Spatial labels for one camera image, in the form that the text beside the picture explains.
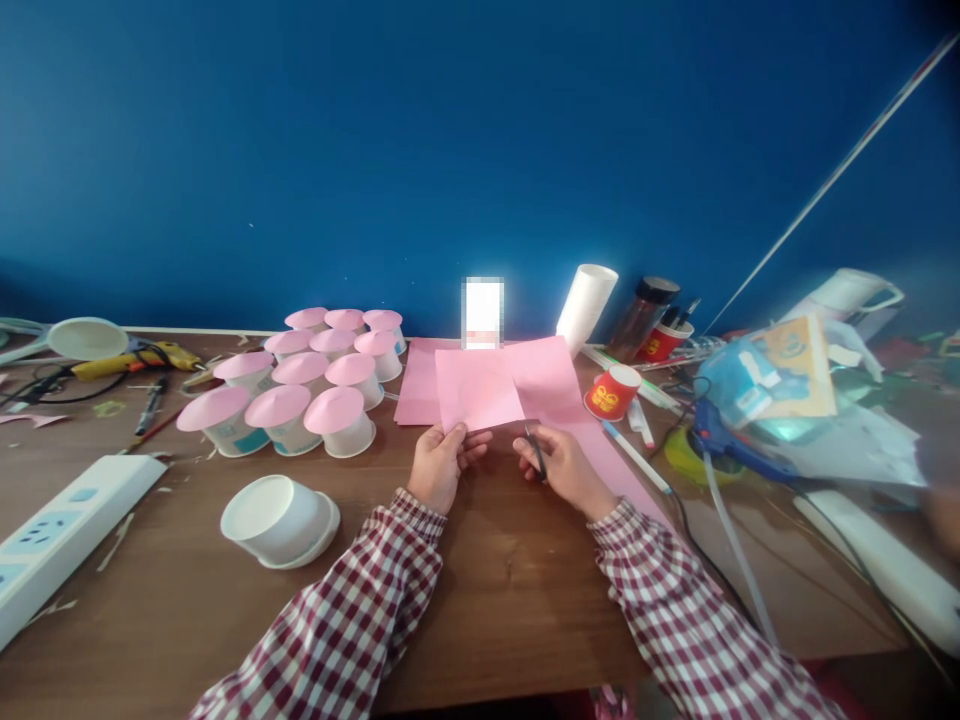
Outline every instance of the clear plastic tube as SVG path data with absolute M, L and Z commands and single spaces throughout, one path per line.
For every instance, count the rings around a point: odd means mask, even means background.
M 773 622 L 767 613 L 767 606 L 764 604 L 763 596 L 760 594 L 760 588 L 757 586 L 757 579 L 753 575 L 753 570 L 750 569 L 746 555 L 743 554 L 743 548 L 740 547 L 737 532 L 733 528 L 730 516 L 727 515 L 727 508 L 723 504 L 723 498 L 720 496 L 717 476 L 713 472 L 713 458 L 710 457 L 710 453 L 706 449 L 703 451 L 703 464 L 707 471 L 707 482 L 710 484 L 710 494 L 713 496 L 713 504 L 717 507 L 717 514 L 720 516 L 720 522 L 723 524 L 723 529 L 727 533 L 727 540 L 730 542 L 730 547 L 733 548 L 733 554 L 737 558 L 737 563 L 740 565 L 740 572 L 743 573 L 743 577 L 747 581 L 747 589 L 750 591 L 750 597 L 757 610 L 760 627 L 763 629 L 763 634 L 767 638 L 767 642 L 774 647 L 779 647 L 780 643 L 777 640 L 776 633 L 773 631 Z

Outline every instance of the upside-down paper cup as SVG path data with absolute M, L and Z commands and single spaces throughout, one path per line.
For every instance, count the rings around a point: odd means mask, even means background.
M 334 330 L 346 330 L 359 335 L 363 330 L 363 313 L 359 310 L 330 310 L 324 321 Z
M 224 360 L 213 369 L 213 376 L 230 387 L 245 387 L 253 396 L 266 392 L 276 383 L 270 379 L 273 355 L 268 352 L 243 353 Z
M 403 372 L 403 365 L 397 357 L 397 336 L 389 330 L 364 333 L 353 341 L 353 346 L 362 355 L 373 357 L 380 382 L 393 380 Z
M 351 353 L 330 363 L 326 376 L 334 385 L 359 390 L 363 395 L 363 409 L 373 410 L 383 400 L 383 387 L 377 382 L 376 366 L 371 355 Z
M 250 399 L 244 387 L 210 390 L 183 409 L 177 427 L 184 432 L 202 431 L 224 457 L 250 455 L 270 442 L 261 428 L 250 427 L 243 419 Z
M 314 335 L 310 341 L 310 349 L 315 352 L 322 352 L 327 359 L 333 362 L 337 358 L 343 357 L 353 352 L 353 341 L 357 336 L 349 330 L 324 330 L 318 335 Z
M 352 387 L 335 387 L 310 403 L 303 423 L 323 436 L 327 454 L 335 458 L 359 455 L 373 444 L 377 426 L 363 410 L 363 395 Z
M 227 504 L 220 532 L 271 570 L 312 562 L 333 541 L 340 510 L 322 492 L 285 475 L 268 475 L 247 485 Z
M 283 360 L 298 352 L 309 350 L 312 339 L 313 333 L 309 330 L 287 330 L 267 338 L 263 347 L 267 352 L 276 355 L 277 360 Z
M 397 338 L 397 355 L 403 355 L 407 351 L 407 341 L 403 337 L 403 330 L 400 329 L 400 323 L 403 322 L 403 316 L 393 310 L 367 310 L 363 314 L 363 321 L 371 330 L 389 330 Z
M 329 327 L 324 321 L 326 316 L 326 308 L 307 308 L 287 315 L 284 323 L 294 330 L 309 330 L 312 333 L 318 333 Z
M 611 365 L 583 396 L 583 404 L 594 417 L 616 422 L 623 419 L 643 382 L 629 365 Z
M 312 399 L 303 385 L 281 385 L 250 403 L 243 418 L 250 427 L 266 430 L 278 454 L 303 455 L 323 442 L 303 426 L 303 413 Z
M 303 385 L 316 397 L 330 389 L 330 381 L 324 377 L 329 367 L 330 360 L 323 353 L 297 353 L 280 362 L 271 377 L 280 385 Z

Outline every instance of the red and white checkered shirt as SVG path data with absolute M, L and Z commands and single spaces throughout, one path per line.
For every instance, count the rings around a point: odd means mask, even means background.
M 319 583 L 302 590 L 191 718 L 365 718 L 403 656 L 443 564 L 446 518 L 406 490 L 378 507 Z M 689 717 L 832 717 L 810 676 L 717 594 L 700 562 L 626 500 L 588 526 L 654 678 Z

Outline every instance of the pen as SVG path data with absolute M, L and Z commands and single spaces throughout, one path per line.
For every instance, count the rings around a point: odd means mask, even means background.
M 156 385 L 153 386 L 153 390 L 150 391 L 150 399 L 147 401 L 147 407 L 145 407 L 140 414 L 140 422 L 137 423 L 137 429 L 136 432 L 134 432 L 134 435 L 137 437 L 146 433 L 150 428 L 150 423 L 153 422 L 153 416 L 157 414 L 157 408 L 160 407 L 160 398 L 166 390 L 167 376 L 161 375 Z

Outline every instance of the electrical outlet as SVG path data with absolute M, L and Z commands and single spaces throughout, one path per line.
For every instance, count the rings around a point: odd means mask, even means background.
M 26 565 L 19 563 L 0 565 L 0 595 L 3 595 L 7 588 L 13 587 L 13 581 L 26 569 Z
M 5 555 L 36 555 L 57 541 L 67 528 L 80 517 L 79 512 L 44 513 L 29 525 L 20 528 L 20 534 L 3 548 Z

